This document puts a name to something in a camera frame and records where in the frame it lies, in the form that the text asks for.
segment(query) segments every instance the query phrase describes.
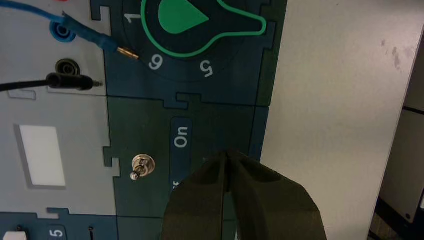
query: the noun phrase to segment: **puzzle-shaped panel module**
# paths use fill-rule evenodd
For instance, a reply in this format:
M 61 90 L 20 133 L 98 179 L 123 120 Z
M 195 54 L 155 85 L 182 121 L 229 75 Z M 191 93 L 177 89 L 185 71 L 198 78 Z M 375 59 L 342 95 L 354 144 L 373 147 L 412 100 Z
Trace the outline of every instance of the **puzzle-shaped panel module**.
M 158 240 L 170 194 L 209 156 L 260 159 L 286 0 L 17 2 L 66 12 L 139 59 L 0 7 L 1 84 L 104 83 L 0 92 L 0 238 Z M 137 156 L 154 162 L 146 176 Z M 222 239 L 235 237 L 226 194 Z

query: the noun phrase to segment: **printed number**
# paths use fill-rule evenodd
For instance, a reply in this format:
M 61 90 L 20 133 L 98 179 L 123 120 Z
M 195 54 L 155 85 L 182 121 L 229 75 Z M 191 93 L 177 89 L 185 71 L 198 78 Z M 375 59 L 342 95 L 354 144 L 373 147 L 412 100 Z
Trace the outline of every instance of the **printed number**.
M 159 54 L 155 54 L 151 57 L 151 62 L 149 62 L 148 66 L 152 70 L 158 70 L 161 68 L 163 63 L 164 63 L 164 58 Z
M 50 236 L 61 238 L 64 236 L 64 233 L 61 230 L 54 230 L 54 231 L 50 230 Z
M 204 60 L 200 63 L 200 70 L 204 73 L 207 73 L 204 77 L 208 78 L 214 75 L 214 71 L 212 70 L 211 62 L 208 60 Z
M 173 181 L 172 182 L 172 189 L 174 190 L 176 187 L 178 187 L 180 185 L 180 183 L 178 181 Z

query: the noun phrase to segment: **scuff mark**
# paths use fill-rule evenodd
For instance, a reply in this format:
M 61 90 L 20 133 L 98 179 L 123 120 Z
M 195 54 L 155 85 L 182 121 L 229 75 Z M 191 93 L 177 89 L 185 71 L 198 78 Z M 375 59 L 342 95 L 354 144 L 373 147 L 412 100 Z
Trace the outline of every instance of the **scuff mark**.
M 415 51 L 416 51 L 416 49 L 413 46 L 405 47 L 403 49 L 403 53 L 405 53 L 406 57 L 409 58 L 409 59 L 412 59 L 412 58 L 415 57 Z
M 397 70 L 400 71 L 401 70 L 401 67 L 400 67 L 400 65 L 401 65 L 401 59 L 399 58 L 399 52 L 398 52 L 398 48 L 397 47 L 394 47 L 393 48 L 393 51 L 391 51 L 391 55 L 394 58 L 394 67 Z

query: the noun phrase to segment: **blue cable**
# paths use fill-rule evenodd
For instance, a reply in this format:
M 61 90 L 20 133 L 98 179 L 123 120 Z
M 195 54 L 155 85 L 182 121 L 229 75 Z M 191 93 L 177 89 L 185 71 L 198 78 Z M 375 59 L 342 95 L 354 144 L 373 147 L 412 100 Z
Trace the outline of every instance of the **blue cable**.
M 23 3 L 14 2 L 14 1 L 8 1 L 8 0 L 0 0 L 0 7 L 29 12 L 29 13 L 36 14 L 38 16 L 41 16 L 43 18 L 49 19 L 50 21 L 60 23 L 60 24 L 64 22 L 63 17 L 56 16 L 54 14 L 48 13 L 44 10 L 41 10 L 35 6 L 31 6 L 28 4 L 23 4 Z
M 37 7 L 31 6 L 28 4 L 19 3 L 19 2 L 9 1 L 9 0 L 0 0 L 0 7 L 21 10 L 21 11 L 33 13 L 38 16 L 47 18 L 53 23 L 58 23 L 62 27 L 69 30 L 70 34 L 76 34 L 77 36 L 89 42 L 95 43 L 97 46 L 99 46 L 101 49 L 105 51 L 109 51 L 112 53 L 119 52 L 120 54 L 123 54 L 127 57 L 130 57 L 136 60 L 139 59 L 139 56 L 137 54 L 133 53 L 132 51 L 128 49 L 119 47 L 118 43 L 114 41 L 110 36 L 97 32 L 81 24 L 80 22 L 78 22 L 77 20 L 73 19 L 72 17 L 70 17 L 69 15 L 65 13 L 63 13 L 64 16 L 56 16 L 44 10 L 41 10 Z M 62 42 L 70 42 L 73 40 L 73 38 L 75 38 L 75 35 L 66 40 L 62 40 Z

